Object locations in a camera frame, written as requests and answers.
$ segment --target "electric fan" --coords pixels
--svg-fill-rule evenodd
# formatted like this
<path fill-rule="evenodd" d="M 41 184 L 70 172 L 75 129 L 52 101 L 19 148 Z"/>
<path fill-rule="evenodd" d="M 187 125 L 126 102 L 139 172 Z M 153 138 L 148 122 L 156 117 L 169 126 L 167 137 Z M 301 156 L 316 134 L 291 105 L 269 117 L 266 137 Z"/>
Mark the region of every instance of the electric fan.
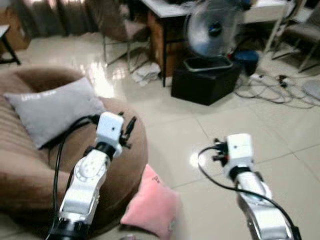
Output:
<path fill-rule="evenodd" d="M 197 4 L 185 20 L 187 45 L 196 57 L 184 61 L 191 72 L 228 69 L 233 63 L 226 57 L 244 10 L 238 0 L 206 0 Z"/>

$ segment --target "robotic arm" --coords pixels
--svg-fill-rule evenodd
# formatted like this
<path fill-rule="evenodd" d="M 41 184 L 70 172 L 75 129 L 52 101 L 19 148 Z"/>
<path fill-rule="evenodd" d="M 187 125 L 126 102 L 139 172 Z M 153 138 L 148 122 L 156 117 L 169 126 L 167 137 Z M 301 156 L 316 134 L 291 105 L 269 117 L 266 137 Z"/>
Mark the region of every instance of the robotic arm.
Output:
<path fill-rule="evenodd" d="M 246 216 L 253 240 L 301 240 L 299 229 L 293 225 L 287 213 L 277 203 L 271 203 L 273 202 L 271 190 L 260 174 L 254 170 L 253 149 L 249 134 L 229 135 L 226 142 L 215 139 L 215 145 L 208 149 L 217 151 L 213 160 L 221 161 L 224 176 L 232 180 L 235 188 L 240 190 L 237 191 L 237 202 Z"/>
<path fill-rule="evenodd" d="M 104 112 L 96 130 L 96 146 L 89 147 L 84 157 L 74 167 L 70 187 L 62 201 L 57 223 L 47 240 L 86 240 L 99 202 L 99 191 L 113 157 L 122 153 L 122 146 L 130 148 L 127 141 L 134 128 L 136 117 L 130 121 L 123 134 L 121 115 Z"/>

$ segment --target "black cable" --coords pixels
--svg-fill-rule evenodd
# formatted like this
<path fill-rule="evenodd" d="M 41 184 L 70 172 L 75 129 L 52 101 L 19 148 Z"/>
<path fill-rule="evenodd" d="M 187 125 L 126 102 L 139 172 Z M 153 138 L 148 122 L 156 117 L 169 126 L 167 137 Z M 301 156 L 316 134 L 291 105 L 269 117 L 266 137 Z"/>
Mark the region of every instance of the black cable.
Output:
<path fill-rule="evenodd" d="M 252 195 L 252 196 L 255 196 L 255 197 L 258 197 L 258 198 L 261 198 L 261 199 L 264 199 L 266 201 L 268 201 L 269 203 L 271 203 L 272 205 L 274 205 L 277 209 L 279 209 L 279 211 L 284 215 L 284 217 L 287 219 L 289 225 L 290 225 L 290 228 L 291 228 L 291 231 L 292 231 L 292 234 L 293 234 L 293 237 L 295 240 L 301 240 L 301 236 L 300 236 L 300 232 L 299 232 L 299 228 L 297 226 L 295 226 L 294 222 L 292 221 L 292 219 L 290 218 L 289 214 L 278 204 L 276 203 L 274 200 L 264 196 L 264 195 L 261 195 L 261 194 L 258 194 L 256 192 L 253 192 L 253 191 L 248 191 L 248 190 L 244 190 L 244 189 L 239 189 L 239 188 L 236 188 L 236 187 L 231 187 L 231 186 L 226 186 L 226 185 L 223 185 L 221 184 L 220 182 L 214 180 L 203 168 L 202 166 L 200 165 L 200 162 L 199 162 L 199 157 L 201 154 L 203 154 L 204 152 L 208 151 L 208 150 L 211 150 L 211 149 L 216 149 L 216 147 L 214 146 L 210 146 L 210 147 L 206 147 L 204 148 L 203 150 L 201 150 L 199 153 L 198 153 L 198 167 L 200 169 L 200 171 L 206 176 L 207 179 L 209 179 L 212 183 L 214 183 L 215 185 L 221 187 L 221 188 L 224 188 L 226 190 L 230 190 L 230 191 L 234 191 L 234 192 L 238 192 L 238 193 L 244 193 L 244 194 L 249 194 L 249 195 Z"/>
<path fill-rule="evenodd" d="M 81 128 L 87 124 L 90 123 L 90 121 L 86 121 L 83 123 L 80 123 L 81 121 L 85 119 L 91 120 L 93 116 L 83 116 L 76 120 L 74 123 L 71 124 L 71 126 L 68 128 L 68 130 L 64 133 L 62 141 L 59 145 L 58 152 L 56 155 L 56 162 L 55 162 L 55 170 L 54 170 L 54 178 L 53 178 L 53 197 L 52 197 L 52 204 L 53 204 L 53 223 L 52 227 L 55 226 L 56 221 L 58 219 L 58 179 L 59 179 L 59 168 L 60 168 L 60 161 L 61 161 L 61 155 L 62 150 L 65 144 L 65 141 L 67 137 L 76 129 Z"/>
<path fill-rule="evenodd" d="M 71 172 L 70 172 L 70 174 L 69 174 L 68 182 L 66 183 L 65 192 L 67 192 L 68 189 L 69 189 L 69 187 L 70 187 L 72 177 L 74 176 L 75 167 L 76 167 L 76 165 L 73 166 L 73 168 L 72 168 L 72 170 L 71 170 Z"/>

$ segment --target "black storage box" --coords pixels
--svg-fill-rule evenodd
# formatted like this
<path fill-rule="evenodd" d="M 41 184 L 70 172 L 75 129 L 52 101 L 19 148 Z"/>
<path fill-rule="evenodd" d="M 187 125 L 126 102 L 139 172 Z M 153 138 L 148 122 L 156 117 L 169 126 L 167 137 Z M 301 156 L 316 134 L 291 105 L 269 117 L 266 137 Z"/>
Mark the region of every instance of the black storage box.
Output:
<path fill-rule="evenodd" d="M 169 4 L 177 4 L 180 5 L 184 2 L 188 2 L 188 0 L 165 0 Z"/>
<path fill-rule="evenodd" d="M 233 63 L 228 69 L 191 72 L 184 64 L 174 70 L 171 96 L 202 105 L 211 105 L 231 93 L 242 67 Z"/>

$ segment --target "cloth on floor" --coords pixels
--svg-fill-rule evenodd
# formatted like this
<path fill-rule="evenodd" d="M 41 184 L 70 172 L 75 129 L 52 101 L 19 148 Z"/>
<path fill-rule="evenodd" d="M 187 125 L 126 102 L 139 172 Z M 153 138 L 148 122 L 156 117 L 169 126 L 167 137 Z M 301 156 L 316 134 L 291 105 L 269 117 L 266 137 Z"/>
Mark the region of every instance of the cloth on floor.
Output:
<path fill-rule="evenodd" d="M 139 83 L 141 87 L 144 87 L 150 81 L 156 80 L 160 72 L 159 65 L 155 62 L 151 62 L 135 70 L 132 74 L 132 78 L 136 83 Z"/>
<path fill-rule="evenodd" d="M 147 164 L 135 197 L 127 206 L 121 224 L 145 229 L 169 240 L 179 208 L 179 194 L 169 187 Z"/>

